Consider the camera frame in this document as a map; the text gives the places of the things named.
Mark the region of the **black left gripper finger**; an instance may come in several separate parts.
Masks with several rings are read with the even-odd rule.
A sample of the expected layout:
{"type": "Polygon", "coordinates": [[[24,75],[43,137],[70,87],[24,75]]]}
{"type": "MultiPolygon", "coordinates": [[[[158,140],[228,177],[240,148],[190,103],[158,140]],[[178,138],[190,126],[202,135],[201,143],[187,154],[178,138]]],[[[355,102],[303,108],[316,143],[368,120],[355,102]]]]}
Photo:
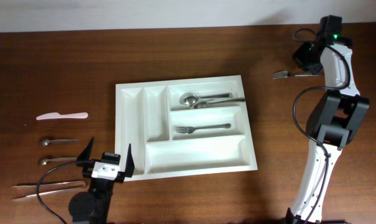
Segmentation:
{"type": "Polygon", "coordinates": [[[76,158],[76,161],[88,161],[94,144],[94,138],[91,138],[88,145],[83,149],[82,153],[76,158]]]}
{"type": "Polygon", "coordinates": [[[125,177],[131,178],[134,174],[135,170],[135,164],[134,164],[134,159],[132,156],[132,146],[129,144],[128,150],[127,150],[127,157],[126,157],[126,166],[125,166],[125,171],[124,175],[125,177]]]}

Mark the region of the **silver fork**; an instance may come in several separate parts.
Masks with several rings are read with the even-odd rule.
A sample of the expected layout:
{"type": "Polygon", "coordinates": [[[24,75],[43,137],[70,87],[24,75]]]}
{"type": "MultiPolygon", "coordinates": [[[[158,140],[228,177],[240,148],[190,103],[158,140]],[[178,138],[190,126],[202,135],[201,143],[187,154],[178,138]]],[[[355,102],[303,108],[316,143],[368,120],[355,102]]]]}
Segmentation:
{"type": "Polygon", "coordinates": [[[176,126],[175,127],[175,132],[180,133],[180,134],[192,134],[197,130],[202,130],[202,129],[229,129],[231,127],[230,123],[226,124],[217,124],[217,125],[209,125],[209,126],[176,126]]]}
{"type": "Polygon", "coordinates": [[[316,77],[321,76],[321,74],[312,74],[312,73],[290,73],[287,70],[282,70],[272,74],[272,79],[281,79],[281,78],[290,78],[290,77],[316,77]]]}

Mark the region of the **large silver spoon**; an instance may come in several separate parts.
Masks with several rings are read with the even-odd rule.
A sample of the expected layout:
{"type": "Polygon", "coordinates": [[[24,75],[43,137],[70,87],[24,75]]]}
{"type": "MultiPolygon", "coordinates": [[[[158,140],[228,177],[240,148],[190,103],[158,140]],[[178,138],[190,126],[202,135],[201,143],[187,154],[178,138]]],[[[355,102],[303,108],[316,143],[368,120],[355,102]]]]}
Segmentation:
{"type": "Polygon", "coordinates": [[[245,102],[245,98],[231,98],[228,100],[221,100],[221,101],[201,101],[199,103],[194,104],[191,108],[199,109],[205,108],[210,105],[220,104],[220,103],[229,103],[229,102],[245,102]]]}
{"type": "Polygon", "coordinates": [[[206,96],[198,96],[194,93],[184,93],[181,95],[179,102],[181,105],[193,106],[196,102],[201,99],[212,99],[212,98],[231,98],[232,93],[221,93],[216,95],[206,95],[206,96]]]}

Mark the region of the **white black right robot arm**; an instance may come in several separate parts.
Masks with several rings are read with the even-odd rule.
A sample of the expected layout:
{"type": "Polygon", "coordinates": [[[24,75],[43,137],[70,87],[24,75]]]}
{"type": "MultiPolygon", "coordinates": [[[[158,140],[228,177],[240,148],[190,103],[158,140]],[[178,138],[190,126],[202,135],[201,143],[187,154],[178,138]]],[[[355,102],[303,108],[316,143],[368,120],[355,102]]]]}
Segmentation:
{"type": "Polygon", "coordinates": [[[352,40],[342,34],[342,18],[321,18],[314,40],[302,40],[293,54],[297,66],[312,75],[324,73],[324,95],[299,131],[309,139],[309,154],[293,205],[283,223],[321,223],[323,201],[342,150],[354,139],[370,106],[354,81],[352,40]]]}

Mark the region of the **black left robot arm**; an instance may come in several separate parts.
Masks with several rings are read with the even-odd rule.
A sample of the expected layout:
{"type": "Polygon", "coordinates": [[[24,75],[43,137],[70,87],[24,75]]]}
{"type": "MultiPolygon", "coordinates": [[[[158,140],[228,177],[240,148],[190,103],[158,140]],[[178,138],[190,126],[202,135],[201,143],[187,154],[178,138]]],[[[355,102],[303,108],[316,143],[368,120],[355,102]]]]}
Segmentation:
{"type": "Polygon", "coordinates": [[[84,178],[90,179],[89,189],[77,193],[70,200],[68,211],[73,223],[106,223],[115,183],[123,183],[125,178],[134,174],[135,164],[131,147],[127,149],[126,166],[120,170],[121,156],[104,152],[100,159],[91,160],[92,139],[83,152],[76,158],[77,166],[82,167],[84,178]]]}

